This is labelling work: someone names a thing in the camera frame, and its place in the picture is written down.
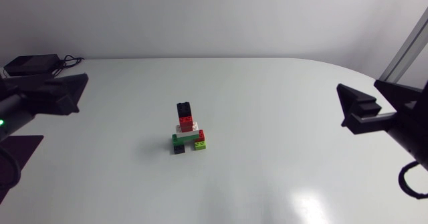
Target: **black lego brick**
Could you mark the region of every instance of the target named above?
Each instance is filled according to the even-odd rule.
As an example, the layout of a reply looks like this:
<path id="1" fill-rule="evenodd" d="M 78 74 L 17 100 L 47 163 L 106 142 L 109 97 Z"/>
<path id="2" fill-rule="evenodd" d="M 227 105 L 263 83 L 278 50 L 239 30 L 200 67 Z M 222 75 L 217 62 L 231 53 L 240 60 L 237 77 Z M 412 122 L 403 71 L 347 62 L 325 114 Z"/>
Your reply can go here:
<path id="1" fill-rule="evenodd" d="M 184 152 L 186 152 L 184 144 L 182 144 L 180 146 L 174 146 L 174 154 L 181 154 Z"/>
<path id="2" fill-rule="evenodd" d="M 177 112 L 179 113 L 179 118 L 192 116 L 192 111 L 188 102 L 178 103 Z"/>

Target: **stacked lego bricks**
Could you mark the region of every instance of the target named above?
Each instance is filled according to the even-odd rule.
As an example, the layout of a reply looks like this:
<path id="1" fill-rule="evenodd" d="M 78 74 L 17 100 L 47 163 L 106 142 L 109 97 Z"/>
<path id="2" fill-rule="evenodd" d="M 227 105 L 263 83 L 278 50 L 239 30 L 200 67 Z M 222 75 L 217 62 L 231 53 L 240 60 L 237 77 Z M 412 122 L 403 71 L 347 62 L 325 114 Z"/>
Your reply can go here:
<path id="1" fill-rule="evenodd" d="M 178 103 L 177 112 L 180 124 L 175 127 L 175 134 L 173 134 L 174 153 L 184 153 L 185 142 L 194 142 L 195 150 L 205 149 L 207 147 L 205 135 L 203 130 L 199 130 L 198 123 L 193 122 L 190 104 L 188 102 Z"/>

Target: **metal frame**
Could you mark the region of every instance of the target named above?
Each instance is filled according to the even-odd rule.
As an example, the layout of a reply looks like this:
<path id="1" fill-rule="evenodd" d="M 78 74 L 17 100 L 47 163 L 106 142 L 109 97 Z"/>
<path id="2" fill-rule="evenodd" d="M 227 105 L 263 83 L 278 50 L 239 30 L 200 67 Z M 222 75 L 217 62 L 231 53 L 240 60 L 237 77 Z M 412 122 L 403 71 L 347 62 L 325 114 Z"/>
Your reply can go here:
<path id="1" fill-rule="evenodd" d="M 397 83 L 428 43 L 428 8 L 379 80 Z"/>

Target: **red lego brick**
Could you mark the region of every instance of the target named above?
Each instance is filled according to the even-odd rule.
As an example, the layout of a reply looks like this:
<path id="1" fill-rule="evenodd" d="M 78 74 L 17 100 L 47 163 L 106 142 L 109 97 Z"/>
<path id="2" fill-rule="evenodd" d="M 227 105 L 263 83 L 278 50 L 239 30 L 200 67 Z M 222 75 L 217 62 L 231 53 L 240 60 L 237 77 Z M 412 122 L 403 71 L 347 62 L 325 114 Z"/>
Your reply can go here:
<path id="1" fill-rule="evenodd" d="M 195 140 L 195 142 L 205 141 L 205 135 L 203 134 L 203 130 L 199 130 L 199 138 Z"/>
<path id="2" fill-rule="evenodd" d="M 180 121 L 180 127 L 181 128 L 184 127 L 184 126 L 190 126 L 190 127 L 192 127 L 192 125 L 193 125 L 193 118 L 192 118 L 192 116 L 179 118 L 179 121 Z"/>
<path id="3" fill-rule="evenodd" d="M 193 131 L 193 126 L 180 126 L 181 132 Z"/>

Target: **white lego brick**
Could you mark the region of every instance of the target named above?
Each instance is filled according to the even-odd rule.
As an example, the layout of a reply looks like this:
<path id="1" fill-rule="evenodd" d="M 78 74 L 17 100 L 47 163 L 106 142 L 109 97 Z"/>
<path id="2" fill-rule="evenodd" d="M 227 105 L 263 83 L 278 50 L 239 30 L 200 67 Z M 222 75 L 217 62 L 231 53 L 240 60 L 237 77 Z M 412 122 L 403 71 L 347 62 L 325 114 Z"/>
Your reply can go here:
<path id="1" fill-rule="evenodd" d="M 194 122 L 193 123 L 193 130 L 192 131 L 188 131 L 188 132 L 181 132 L 181 127 L 179 125 L 177 125 L 175 127 L 175 132 L 176 132 L 175 134 L 177 135 L 177 138 L 187 137 L 187 136 L 192 136 L 192 135 L 199 134 L 198 123 Z"/>

